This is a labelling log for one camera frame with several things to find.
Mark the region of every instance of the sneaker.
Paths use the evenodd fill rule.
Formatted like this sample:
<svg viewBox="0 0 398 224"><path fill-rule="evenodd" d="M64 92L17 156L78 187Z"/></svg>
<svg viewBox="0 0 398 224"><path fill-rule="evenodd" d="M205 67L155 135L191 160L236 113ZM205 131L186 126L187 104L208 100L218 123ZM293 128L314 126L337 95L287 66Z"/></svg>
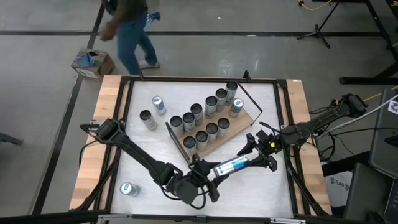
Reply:
<svg viewBox="0 0 398 224"><path fill-rule="evenodd" d="M149 65L147 61L142 60L138 62L140 69L147 69L147 68L160 68L160 63L156 62L155 65Z"/></svg>

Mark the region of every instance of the tin can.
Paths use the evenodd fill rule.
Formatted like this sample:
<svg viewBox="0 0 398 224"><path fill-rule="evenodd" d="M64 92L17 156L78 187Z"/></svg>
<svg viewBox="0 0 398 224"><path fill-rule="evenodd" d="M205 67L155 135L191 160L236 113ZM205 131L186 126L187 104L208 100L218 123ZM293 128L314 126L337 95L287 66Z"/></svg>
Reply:
<svg viewBox="0 0 398 224"><path fill-rule="evenodd" d="M198 150L206 149L208 141L208 135L206 131L198 131L195 137L197 140L197 149Z"/></svg>
<svg viewBox="0 0 398 224"><path fill-rule="evenodd" d="M185 137L183 145L187 152L195 152L197 149L197 141L192 136Z"/></svg>
<svg viewBox="0 0 398 224"><path fill-rule="evenodd" d="M235 98L236 90L238 89L238 84L236 82L228 82L226 83L225 90L226 90L226 100L225 105L231 105L232 101Z"/></svg>
<svg viewBox="0 0 398 224"><path fill-rule="evenodd" d="M157 114L163 115L166 113L166 107L164 107L163 99L160 96L154 96L152 98L152 103L155 106Z"/></svg>
<svg viewBox="0 0 398 224"><path fill-rule="evenodd" d="M218 164L213 168L216 177L233 174L249 165L249 159L243 155Z"/></svg>
<svg viewBox="0 0 398 224"><path fill-rule="evenodd" d="M182 116L184 131L188 134L191 134L195 129L195 115L193 113L188 112Z"/></svg>
<svg viewBox="0 0 398 224"><path fill-rule="evenodd" d="M176 137L180 137L184 134L184 127L182 125L182 119L180 116L173 116L170 119L170 126Z"/></svg>
<svg viewBox="0 0 398 224"><path fill-rule="evenodd" d="M221 112L224 109L225 101L226 101L226 95L227 92L224 89L218 89L216 91L216 97L217 97L217 112Z"/></svg>
<svg viewBox="0 0 398 224"><path fill-rule="evenodd" d="M217 98L215 96L209 96L206 98L205 105L205 117L207 119L211 119L214 117L217 108Z"/></svg>
<svg viewBox="0 0 398 224"><path fill-rule="evenodd" d="M233 118L238 117L239 113L243 108L243 104L244 104L243 100L235 98L234 101L232 102L231 109L229 110L229 115Z"/></svg>
<svg viewBox="0 0 398 224"><path fill-rule="evenodd" d="M139 117L149 131L154 131L157 128L157 123L149 110L141 111Z"/></svg>
<svg viewBox="0 0 398 224"><path fill-rule="evenodd" d="M206 125L206 132L208 134L208 142L212 143L217 138L218 126L215 123L208 123Z"/></svg>
<svg viewBox="0 0 398 224"><path fill-rule="evenodd" d="M139 194L139 186L125 182L120 186L120 192L124 195L137 196Z"/></svg>
<svg viewBox="0 0 398 224"><path fill-rule="evenodd" d="M195 115L195 125L200 126L203 123L203 109L199 103L191 106L191 112Z"/></svg>
<svg viewBox="0 0 398 224"><path fill-rule="evenodd" d="M217 125L218 125L217 137L224 138L226 136L226 133L228 132L229 120L226 118L220 118L217 122Z"/></svg>

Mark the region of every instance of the blue object on box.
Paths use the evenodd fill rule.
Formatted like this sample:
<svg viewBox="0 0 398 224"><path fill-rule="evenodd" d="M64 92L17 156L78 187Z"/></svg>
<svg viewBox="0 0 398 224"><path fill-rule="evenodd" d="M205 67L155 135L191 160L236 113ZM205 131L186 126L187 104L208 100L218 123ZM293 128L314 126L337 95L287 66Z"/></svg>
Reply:
<svg viewBox="0 0 398 224"><path fill-rule="evenodd" d="M78 57L77 62L82 67L88 67L90 65L94 65L94 58L90 55L90 53L86 53Z"/></svg>

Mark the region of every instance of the gray floor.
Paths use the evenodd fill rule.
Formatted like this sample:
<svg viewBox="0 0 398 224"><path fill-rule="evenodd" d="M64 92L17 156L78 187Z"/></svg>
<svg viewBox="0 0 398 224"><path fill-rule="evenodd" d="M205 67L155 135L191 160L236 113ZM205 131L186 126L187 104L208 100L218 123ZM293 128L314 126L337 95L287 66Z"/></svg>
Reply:
<svg viewBox="0 0 398 224"><path fill-rule="evenodd" d="M202 1L148 0L162 20L151 31L264 31L306 32L330 11L307 11L293 0ZM309 7L320 3L306 1ZM374 8L393 39L396 20L384 1ZM91 31L100 1L0 0L0 30ZM102 24L110 18L105 14ZM375 32L377 27L365 5L342 3L325 31ZM70 96L75 72L70 64L89 37L0 36L0 132L24 140L22 146L0 144L0 216L30 212L39 180L50 155L53 139ZM310 110L327 105L347 92L363 98L388 86L340 85L340 76L371 77L393 62L380 38L330 37L331 49L317 39L294 37L151 37L161 69L145 75L252 77L303 80ZM116 56L116 41L98 38L94 49L108 52L120 74L126 69ZM137 51L143 58L141 50ZM85 135L78 125L92 117L100 84L84 80L60 160L50 186L44 212L63 212L78 172L78 152ZM375 107L378 100L369 102ZM374 116L346 129L374 126ZM366 136L365 141L357 141ZM371 132L343 136L354 153L369 149ZM320 148L329 145L320 141ZM338 141L333 160L349 156Z"/></svg>

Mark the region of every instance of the wooden board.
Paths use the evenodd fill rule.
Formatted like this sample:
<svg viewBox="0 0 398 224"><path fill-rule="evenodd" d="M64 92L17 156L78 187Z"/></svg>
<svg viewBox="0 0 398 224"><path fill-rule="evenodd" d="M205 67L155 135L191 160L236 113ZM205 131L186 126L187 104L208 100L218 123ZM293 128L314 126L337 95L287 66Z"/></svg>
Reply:
<svg viewBox="0 0 398 224"><path fill-rule="evenodd" d="M202 125L195 127L195 130L193 131L192 134L184 133L184 135L177 138L178 141L180 142L180 144L176 144L176 145L177 145L178 149L180 150L180 152L187 153L187 156L185 156L183 154L183 157L187 161L188 164L191 163L190 161L191 161L192 155L194 155L195 153L197 153L201 158L205 158L205 156L207 156L208 154L213 152L215 149L220 147L226 141L233 138L235 135L237 135L238 133L240 133L241 131L246 129L248 126L250 126L254 122L254 120L248 115L248 113L244 109L241 110L238 117L232 118L229 115L229 108L230 108L230 106L228 106L228 107L226 106L222 112L215 113L214 118L211 118L211 119L207 119L205 116L203 116ZM181 146L183 146L183 140L187 136L195 137L195 135L198 131L206 131L207 124L209 124L209 123L217 124L217 122L220 118L227 118L229 121L228 132L226 133L226 136L224 138L217 138L214 142L209 143L207 145L206 149L202 149L202 150L197 149L194 152L187 152L183 147L181 148Z"/></svg>

